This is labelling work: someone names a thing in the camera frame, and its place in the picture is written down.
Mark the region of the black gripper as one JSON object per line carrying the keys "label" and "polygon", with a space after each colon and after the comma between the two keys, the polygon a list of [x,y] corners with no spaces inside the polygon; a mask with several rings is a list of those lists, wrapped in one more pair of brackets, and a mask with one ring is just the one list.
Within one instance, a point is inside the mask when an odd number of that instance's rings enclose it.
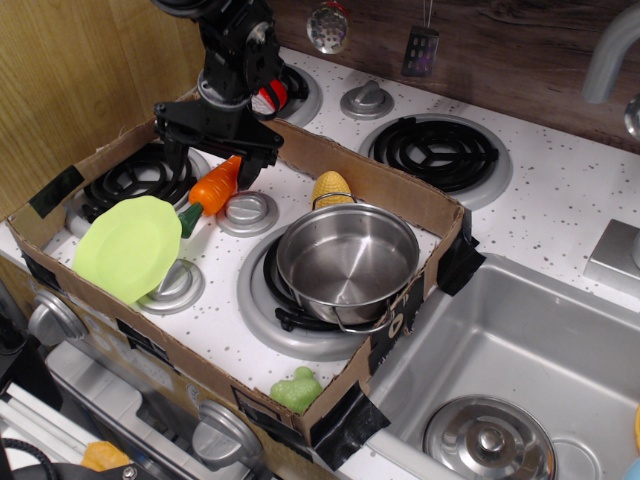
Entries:
{"label": "black gripper", "polygon": [[153,107],[155,129],[176,187],[188,180],[188,148],[221,158],[242,159],[237,175],[239,191],[248,190],[263,169],[276,162],[284,139],[254,117],[247,107],[215,108],[203,99],[159,102]]}

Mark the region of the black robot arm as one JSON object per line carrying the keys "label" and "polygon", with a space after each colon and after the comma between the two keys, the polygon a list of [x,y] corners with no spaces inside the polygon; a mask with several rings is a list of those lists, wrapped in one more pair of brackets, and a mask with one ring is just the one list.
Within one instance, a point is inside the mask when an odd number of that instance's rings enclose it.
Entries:
{"label": "black robot arm", "polygon": [[253,112],[252,99],[280,77],[273,11],[265,1],[156,1],[154,5],[198,25],[204,66],[191,101],[154,105],[155,127],[174,164],[186,149],[241,158],[237,188],[249,189],[275,163],[283,138]]}

